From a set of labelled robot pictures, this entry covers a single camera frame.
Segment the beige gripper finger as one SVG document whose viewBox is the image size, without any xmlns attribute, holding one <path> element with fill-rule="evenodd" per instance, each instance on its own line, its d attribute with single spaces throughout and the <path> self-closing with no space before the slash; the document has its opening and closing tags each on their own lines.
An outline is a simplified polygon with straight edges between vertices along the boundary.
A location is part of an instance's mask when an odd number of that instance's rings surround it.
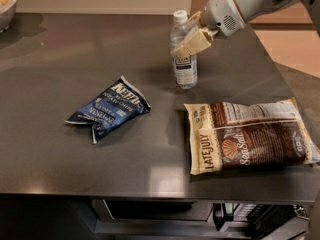
<svg viewBox="0 0 320 240">
<path fill-rule="evenodd" d="M 183 40 L 171 50 L 171 55 L 175 59 L 184 59 L 196 55 L 212 45 L 217 33 L 217 30 L 211 30 L 207 27 L 194 27 Z"/>
<path fill-rule="evenodd" d="M 186 26 L 188 29 L 192 29 L 193 27 L 200 28 L 202 26 L 201 24 L 201 12 L 197 11 L 194 13 L 187 21 Z"/>
</svg>

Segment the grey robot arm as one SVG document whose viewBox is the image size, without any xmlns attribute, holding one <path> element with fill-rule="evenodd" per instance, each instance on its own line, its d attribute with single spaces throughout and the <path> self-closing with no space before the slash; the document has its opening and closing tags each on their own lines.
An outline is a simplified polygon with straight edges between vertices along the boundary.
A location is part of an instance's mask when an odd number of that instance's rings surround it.
<svg viewBox="0 0 320 240">
<path fill-rule="evenodd" d="M 171 55 L 176 59 L 196 55 L 209 48 L 216 37 L 230 37 L 258 16 L 298 2 L 304 5 L 320 33 L 320 0 L 208 0 L 204 8 L 187 21 L 187 34 L 171 50 Z"/>
</svg>

